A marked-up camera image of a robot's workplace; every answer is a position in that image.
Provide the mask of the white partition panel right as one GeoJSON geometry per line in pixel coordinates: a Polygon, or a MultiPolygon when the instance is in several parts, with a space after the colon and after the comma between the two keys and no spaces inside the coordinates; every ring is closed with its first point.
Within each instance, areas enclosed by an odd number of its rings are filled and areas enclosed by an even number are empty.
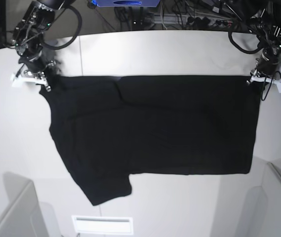
{"type": "Polygon", "coordinates": [[[246,194],[235,236],[281,237],[281,174],[270,162],[261,185],[246,194]]]}

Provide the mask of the black T-shirt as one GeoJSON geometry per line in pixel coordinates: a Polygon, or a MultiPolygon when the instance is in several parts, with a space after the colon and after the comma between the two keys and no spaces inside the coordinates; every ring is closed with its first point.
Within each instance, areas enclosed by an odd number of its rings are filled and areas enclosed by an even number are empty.
{"type": "Polygon", "coordinates": [[[94,206],[131,194],[132,174],[251,169],[261,85],[247,76],[62,77],[40,90],[73,180],[94,206]]]}

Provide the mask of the blue box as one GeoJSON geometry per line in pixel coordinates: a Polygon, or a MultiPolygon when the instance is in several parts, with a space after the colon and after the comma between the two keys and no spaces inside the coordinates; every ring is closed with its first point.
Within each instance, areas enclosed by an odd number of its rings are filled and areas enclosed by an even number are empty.
{"type": "Polygon", "coordinates": [[[96,0],[99,7],[156,7],[160,0],[96,0]]]}

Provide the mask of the white partition panel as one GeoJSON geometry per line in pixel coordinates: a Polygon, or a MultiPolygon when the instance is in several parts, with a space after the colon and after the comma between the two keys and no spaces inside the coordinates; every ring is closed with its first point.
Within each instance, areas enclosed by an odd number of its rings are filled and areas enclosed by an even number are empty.
{"type": "Polygon", "coordinates": [[[261,185],[246,194],[235,236],[281,237],[281,174],[270,162],[261,185]]]}
{"type": "Polygon", "coordinates": [[[0,237],[48,237],[48,229],[31,179],[0,175],[0,237]]]}

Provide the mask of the white partition panel left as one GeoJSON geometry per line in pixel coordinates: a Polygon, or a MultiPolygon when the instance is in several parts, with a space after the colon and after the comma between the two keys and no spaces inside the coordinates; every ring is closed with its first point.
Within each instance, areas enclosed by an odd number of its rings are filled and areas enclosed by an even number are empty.
{"type": "Polygon", "coordinates": [[[48,229],[31,179],[0,175],[0,237],[48,237],[48,229]]]}

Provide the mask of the white table slot plate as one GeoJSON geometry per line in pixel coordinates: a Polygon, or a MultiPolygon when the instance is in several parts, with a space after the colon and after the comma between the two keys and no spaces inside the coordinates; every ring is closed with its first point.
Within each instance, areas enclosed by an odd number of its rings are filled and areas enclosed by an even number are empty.
{"type": "Polygon", "coordinates": [[[72,216],[75,231],[80,234],[133,235],[133,218],[72,216]]]}

